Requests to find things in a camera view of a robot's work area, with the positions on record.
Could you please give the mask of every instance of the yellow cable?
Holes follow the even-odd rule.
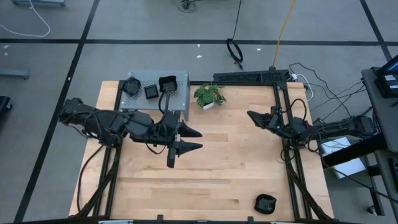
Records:
[[[287,13],[284,26],[282,27],[282,30],[280,31],[279,38],[278,38],[278,43],[277,43],[277,45],[276,45],[274,63],[272,63],[272,66],[273,66],[273,67],[275,67],[276,58],[278,57],[278,50],[279,50],[280,39],[282,38],[282,34],[283,34],[283,32],[284,32],[284,29],[285,29],[285,26],[286,26],[286,24],[287,24],[287,21],[289,21],[289,17],[290,17],[290,15],[291,15],[292,11],[293,11],[293,7],[294,7],[294,3],[295,3],[295,2],[296,2],[296,0],[292,0],[292,4],[290,5],[289,13]]]

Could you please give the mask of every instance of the gray floor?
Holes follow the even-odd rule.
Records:
[[[46,39],[79,39],[93,0],[68,0],[65,9],[38,7],[52,28]],[[367,0],[384,40],[398,37],[396,0]],[[290,1],[243,0],[235,39],[276,40]],[[89,39],[226,39],[232,37],[238,0],[197,2],[194,13],[180,12],[172,1],[101,0],[88,34]],[[43,34],[45,26],[28,7],[15,7],[0,1],[0,23],[18,32]],[[1,38],[22,38],[0,29]],[[297,0],[286,27],[284,40],[357,40],[376,41],[359,0]],[[12,98],[13,110],[1,124],[0,134],[0,223],[12,222],[40,147],[44,140],[61,88],[76,50],[76,44],[0,44],[0,68],[29,69],[31,79],[0,78],[0,95]],[[245,70],[267,70],[275,45],[240,45]],[[391,55],[398,47],[389,47]],[[378,46],[305,46],[282,45],[277,68],[301,62],[317,71],[332,90],[339,92],[361,78],[360,71],[381,66],[386,58]],[[224,45],[197,44],[86,44],[78,62],[68,97],[78,96],[94,105],[103,80],[120,80],[129,70],[188,70],[191,80],[210,80],[214,73],[237,72],[239,68]],[[299,66],[296,73],[319,84],[314,75]],[[327,100],[324,92],[313,87],[309,102],[314,108]],[[350,98],[351,114],[369,107],[366,92]],[[338,106],[331,101],[311,112],[323,118]],[[347,118],[340,108],[327,121]],[[85,140],[74,130],[57,125],[25,221],[62,218],[68,215],[78,177]],[[394,216],[383,200],[385,217],[366,213],[369,191],[349,180],[336,180],[326,171],[335,217],[347,222],[392,223]],[[363,174],[357,177],[366,180]],[[383,190],[382,180],[376,179]]]

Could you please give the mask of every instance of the green plant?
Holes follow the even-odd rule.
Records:
[[[193,97],[197,99],[197,103],[201,108],[212,102],[221,106],[223,102],[226,102],[225,97],[218,92],[221,88],[224,88],[224,86],[204,84],[195,91]]]

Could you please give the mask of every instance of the white cable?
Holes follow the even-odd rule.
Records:
[[[47,26],[47,28],[49,29],[49,31],[48,31],[46,34],[44,34],[44,35],[21,34],[21,33],[14,32],[14,31],[12,31],[12,30],[7,29],[7,27],[3,26],[2,24],[0,24],[0,26],[3,27],[6,31],[8,31],[8,32],[10,32],[10,33],[13,33],[13,34],[17,34],[17,35],[23,35],[23,36],[27,36],[27,37],[46,37],[46,36],[48,36],[48,35],[50,34],[50,32],[51,32],[50,26],[44,21],[44,19],[43,19],[43,18],[39,15],[39,13],[36,11],[35,7],[34,7],[33,4],[32,4],[32,0],[29,0],[29,2],[30,2],[30,5],[32,6],[33,11],[36,12],[37,16],[43,21],[43,23],[44,23],[44,24]]]
[[[309,87],[309,89],[310,89],[310,91],[311,91],[311,97],[310,97],[310,99],[308,99],[307,101],[312,100],[312,98],[313,98],[313,91],[312,91],[311,85],[310,85],[310,83],[308,82],[307,78],[305,78],[305,76],[303,76],[302,74],[293,74],[292,76],[293,76],[293,79],[294,79],[294,80],[296,80],[297,77],[303,77],[303,78],[305,79],[305,81],[307,82],[307,85],[308,85],[308,87]]]

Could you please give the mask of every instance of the perforated metal plate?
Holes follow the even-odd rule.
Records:
[[[189,97],[188,92],[188,72],[187,71],[157,71],[157,70],[133,70],[129,72],[128,77],[134,77],[141,82],[141,88],[134,96],[129,96],[122,92],[119,109],[121,110],[158,110],[160,98],[159,78],[169,75],[175,75],[177,79],[177,91],[170,95],[169,110],[184,111]],[[159,97],[147,100],[145,97],[144,87],[156,85]],[[165,108],[166,97],[162,100],[161,107]]]

